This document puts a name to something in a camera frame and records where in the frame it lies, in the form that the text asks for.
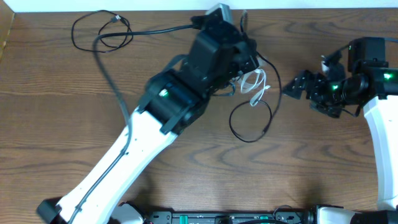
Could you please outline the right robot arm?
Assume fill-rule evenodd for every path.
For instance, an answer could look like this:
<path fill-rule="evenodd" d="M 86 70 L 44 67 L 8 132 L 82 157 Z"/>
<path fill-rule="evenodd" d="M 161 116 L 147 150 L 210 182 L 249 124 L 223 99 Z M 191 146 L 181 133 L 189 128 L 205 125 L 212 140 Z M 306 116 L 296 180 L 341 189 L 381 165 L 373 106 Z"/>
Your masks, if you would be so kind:
<path fill-rule="evenodd" d="M 386 60 L 384 37 L 361 37 L 324 57 L 321 73 L 304 70 L 287 84 L 284 95 L 310 100 L 311 109 L 339 118 L 346 106 L 363 114 L 373 141 L 378 178 L 377 210 L 355 212 L 333 205 L 316 205 L 303 213 L 302 223 L 397 223 L 397 69 Z"/>

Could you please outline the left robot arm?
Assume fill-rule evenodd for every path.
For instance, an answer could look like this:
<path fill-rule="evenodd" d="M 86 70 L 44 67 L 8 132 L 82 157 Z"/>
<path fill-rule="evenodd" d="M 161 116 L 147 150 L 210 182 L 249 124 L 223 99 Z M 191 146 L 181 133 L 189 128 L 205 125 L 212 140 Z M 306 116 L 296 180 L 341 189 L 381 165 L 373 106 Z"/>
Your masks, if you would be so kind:
<path fill-rule="evenodd" d="M 146 84 L 133 112 L 121 106 L 126 128 L 71 192 L 43 200 L 45 223 L 143 223 L 121 197 L 145 167 L 206 110 L 211 96 L 255 70 L 256 41 L 219 14 L 192 18 L 198 34 L 188 54 L 176 55 Z"/>

